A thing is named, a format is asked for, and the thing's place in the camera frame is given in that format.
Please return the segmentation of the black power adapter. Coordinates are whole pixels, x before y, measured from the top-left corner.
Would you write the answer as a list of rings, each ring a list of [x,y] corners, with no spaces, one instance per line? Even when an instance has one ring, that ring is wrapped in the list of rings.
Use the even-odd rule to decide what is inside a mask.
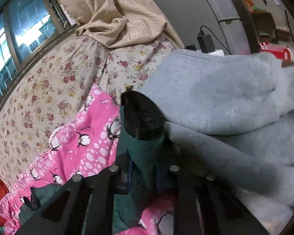
[[[198,40],[201,52],[207,54],[207,53],[214,52],[216,50],[212,37],[209,34],[204,34],[204,32],[201,31],[197,36],[197,40]]]

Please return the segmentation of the grey cabinet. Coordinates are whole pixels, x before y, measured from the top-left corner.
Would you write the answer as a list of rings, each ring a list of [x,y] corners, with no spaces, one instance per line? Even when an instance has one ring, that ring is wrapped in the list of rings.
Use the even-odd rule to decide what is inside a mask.
[[[225,54],[249,55],[250,45],[232,0],[153,0],[170,21],[184,45],[200,48],[200,31],[209,34]]]

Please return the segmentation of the red toy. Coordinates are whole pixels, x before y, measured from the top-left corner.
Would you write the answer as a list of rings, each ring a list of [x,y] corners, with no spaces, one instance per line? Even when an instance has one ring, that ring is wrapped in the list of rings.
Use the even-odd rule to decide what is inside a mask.
[[[269,52],[273,54],[277,59],[291,61],[293,53],[287,46],[281,46],[270,42],[259,43],[260,52]]]

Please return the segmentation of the dark green puffer jacket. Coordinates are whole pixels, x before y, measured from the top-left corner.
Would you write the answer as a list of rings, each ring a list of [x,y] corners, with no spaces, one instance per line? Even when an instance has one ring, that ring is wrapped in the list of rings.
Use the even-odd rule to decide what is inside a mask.
[[[157,195],[156,165],[164,141],[165,118],[147,96],[122,94],[121,131],[117,156],[132,159],[132,183],[127,195],[113,187],[113,165],[97,175],[74,175],[65,185],[32,188],[25,206],[32,213],[19,234],[115,234],[136,227]]]

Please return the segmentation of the window with dark frame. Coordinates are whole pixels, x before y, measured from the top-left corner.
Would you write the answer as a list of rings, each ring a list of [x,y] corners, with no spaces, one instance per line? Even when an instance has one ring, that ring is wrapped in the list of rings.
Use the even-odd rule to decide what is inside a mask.
[[[0,109],[24,71],[75,29],[57,0],[0,0]]]

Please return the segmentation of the pink penguin blanket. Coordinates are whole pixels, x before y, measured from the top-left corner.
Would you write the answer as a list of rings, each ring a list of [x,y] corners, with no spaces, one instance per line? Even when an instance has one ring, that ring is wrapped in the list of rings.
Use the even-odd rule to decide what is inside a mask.
[[[48,149],[21,174],[11,192],[0,202],[0,215],[7,221],[5,234],[19,234],[32,213],[25,206],[32,188],[61,187],[74,175],[97,175],[116,161],[121,131],[118,106],[98,86],[91,87],[85,106],[75,119],[56,129]],[[154,198],[136,227],[115,234],[170,234],[172,204],[168,198]]]

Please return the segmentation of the floral bed sheet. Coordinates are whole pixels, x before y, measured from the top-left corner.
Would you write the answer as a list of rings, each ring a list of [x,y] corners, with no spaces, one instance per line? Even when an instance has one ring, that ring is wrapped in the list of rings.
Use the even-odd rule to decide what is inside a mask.
[[[116,101],[137,90],[174,50],[165,35],[151,43],[108,49],[90,37],[69,38],[13,87],[0,111],[0,179],[8,186],[72,121],[96,84]]]

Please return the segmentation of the grey fleece garment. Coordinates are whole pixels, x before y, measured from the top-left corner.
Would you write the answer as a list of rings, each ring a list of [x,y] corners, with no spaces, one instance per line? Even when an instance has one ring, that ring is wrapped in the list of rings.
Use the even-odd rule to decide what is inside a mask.
[[[270,234],[294,214],[294,66],[272,54],[171,53],[140,92],[170,139],[225,178]]]

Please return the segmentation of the beige curtain right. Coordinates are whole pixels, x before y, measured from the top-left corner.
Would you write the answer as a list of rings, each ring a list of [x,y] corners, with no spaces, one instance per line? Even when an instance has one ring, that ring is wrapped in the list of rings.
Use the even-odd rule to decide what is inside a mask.
[[[152,42],[165,34],[174,48],[184,44],[153,0],[57,0],[89,36],[107,48]]]

